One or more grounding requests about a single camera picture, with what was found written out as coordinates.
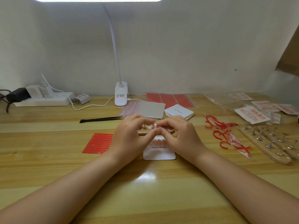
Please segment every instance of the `hand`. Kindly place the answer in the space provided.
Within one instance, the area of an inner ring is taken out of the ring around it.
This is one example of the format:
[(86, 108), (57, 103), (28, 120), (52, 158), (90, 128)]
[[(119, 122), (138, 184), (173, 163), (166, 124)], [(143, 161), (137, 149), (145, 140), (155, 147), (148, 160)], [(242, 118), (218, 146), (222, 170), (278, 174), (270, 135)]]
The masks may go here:
[(152, 125), (156, 120), (145, 118), (138, 114), (126, 117), (116, 128), (110, 149), (105, 154), (111, 154), (125, 165), (140, 155), (150, 142), (161, 133), (157, 129), (151, 130), (143, 138), (139, 137), (137, 130), (143, 125)]
[[(202, 153), (208, 151), (197, 135), (193, 124), (182, 116), (161, 120), (157, 123), (157, 126), (170, 147), (194, 165), (196, 159)], [(166, 129), (175, 129), (177, 131), (176, 137), (173, 137)]]

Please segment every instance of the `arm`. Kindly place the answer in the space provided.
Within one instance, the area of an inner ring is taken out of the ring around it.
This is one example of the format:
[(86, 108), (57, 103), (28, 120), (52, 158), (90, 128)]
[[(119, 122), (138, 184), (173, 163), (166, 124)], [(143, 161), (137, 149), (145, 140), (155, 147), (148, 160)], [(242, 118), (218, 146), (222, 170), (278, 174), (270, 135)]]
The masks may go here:
[[(208, 150), (183, 117), (157, 125), (173, 150), (205, 173), (250, 223), (298, 223), (299, 199)], [(177, 137), (165, 128), (175, 128)]]
[(1, 223), (70, 223), (96, 192), (160, 133), (155, 129), (139, 137), (137, 130), (154, 122), (138, 115), (125, 118), (106, 153), (0, 211)]

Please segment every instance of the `forearm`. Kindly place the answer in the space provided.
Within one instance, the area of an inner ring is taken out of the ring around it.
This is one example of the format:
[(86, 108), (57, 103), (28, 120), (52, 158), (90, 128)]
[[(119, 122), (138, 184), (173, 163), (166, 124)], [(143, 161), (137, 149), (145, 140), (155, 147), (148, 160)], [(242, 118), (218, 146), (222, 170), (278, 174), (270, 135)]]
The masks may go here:
[(123, 165), (107, 153), (0, 212), (3, 223), (70, 223)]
[(217, 153), (205, 152), (195, 165), (251, 223), (298, 222), (299, 199)]

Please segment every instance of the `person's left hand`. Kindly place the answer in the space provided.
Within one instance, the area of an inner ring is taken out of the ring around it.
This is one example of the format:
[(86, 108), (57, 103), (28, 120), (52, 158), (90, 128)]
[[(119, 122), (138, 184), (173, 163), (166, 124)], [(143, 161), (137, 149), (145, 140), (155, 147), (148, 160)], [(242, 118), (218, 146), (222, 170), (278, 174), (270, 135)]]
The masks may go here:
[(138, 155), (140, 155), (150, 142), (161, 133), (159, 128), (151, 130), (143, 138), (139, 137), (138, 130), (143, 125), (152, 125), (156, 122), (154, 119), (145, 118), (134, 114), (126, 117), (116, 128), (110, 149), (105, 154), (113, 155), (124, 165), (127, 165)]

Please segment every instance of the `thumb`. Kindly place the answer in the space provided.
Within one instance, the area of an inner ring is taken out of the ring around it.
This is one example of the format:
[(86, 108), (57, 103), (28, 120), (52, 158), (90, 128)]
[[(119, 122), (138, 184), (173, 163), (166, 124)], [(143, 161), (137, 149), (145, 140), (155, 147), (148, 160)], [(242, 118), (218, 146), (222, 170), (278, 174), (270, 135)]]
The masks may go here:
[(171, 133), (166, 130), (165, 128), (163, 127), (158, 127), (160, 130), (161, 130), (161, 134), (162, 136), (165, 138), (165, 140), (171, 144), (171, 142), (173, 141), (174, 137), (171, 135)]
[(149, 145), (151, 141), (157, 136), (159, 133), (159, 129), (153, 129), (149, 133), (147, 133), (143, 138), (142, 142), (145, 143), (146, 145)]

